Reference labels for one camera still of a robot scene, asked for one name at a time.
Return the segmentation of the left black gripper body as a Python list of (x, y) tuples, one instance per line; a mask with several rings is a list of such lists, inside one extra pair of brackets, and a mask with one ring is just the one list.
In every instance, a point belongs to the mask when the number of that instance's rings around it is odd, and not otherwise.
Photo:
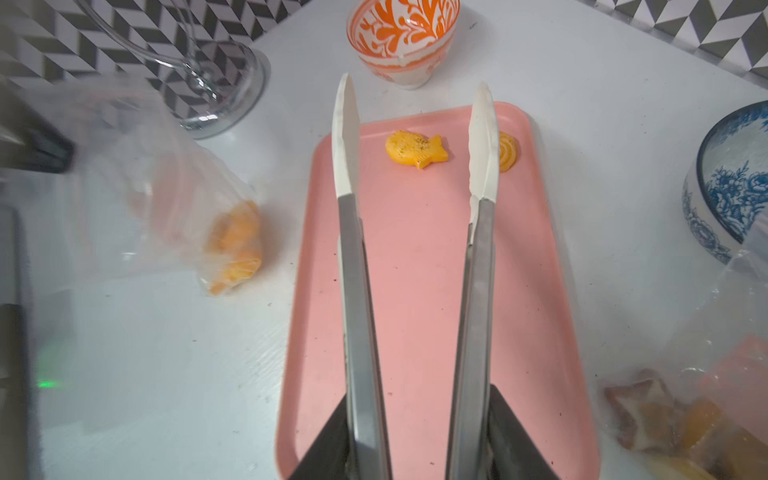
[(51, 174), (67, 172), (74, 143), (8, 87), (1, 85), (1, 167)]

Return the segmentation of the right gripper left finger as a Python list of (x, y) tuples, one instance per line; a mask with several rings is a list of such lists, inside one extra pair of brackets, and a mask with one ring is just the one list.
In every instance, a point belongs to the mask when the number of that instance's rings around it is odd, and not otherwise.
[(343, 397), (289, 480), (347, 480), (350, 451), (346, 397)]

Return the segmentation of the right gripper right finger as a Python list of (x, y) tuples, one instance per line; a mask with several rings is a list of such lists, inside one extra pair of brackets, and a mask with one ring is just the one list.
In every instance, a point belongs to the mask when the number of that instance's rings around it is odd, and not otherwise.
[(487, 437), (490, 464), (487, 478), (496, 480), (558, 480), (501, 392), (490, 386)]

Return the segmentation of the clear resealable bag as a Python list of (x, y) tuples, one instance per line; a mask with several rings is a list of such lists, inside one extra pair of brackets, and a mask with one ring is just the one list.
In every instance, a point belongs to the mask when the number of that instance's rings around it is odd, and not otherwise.
[(205, 279), (224, 264), (204, 252), (214, 221), (256, 200), (160, 94), (125, 75), (11, 91), (75, 145), (67, 172), (5, 169), (36, 291), (191, 270), (209, 293)]
[(698, 307), (647, 367), (601, 389), (607, 430), (617, 421), (608, 386), (659, 377), (677, 403), (671, 451), (630, 451), (657, 479), (767, 476), (767, 215)]

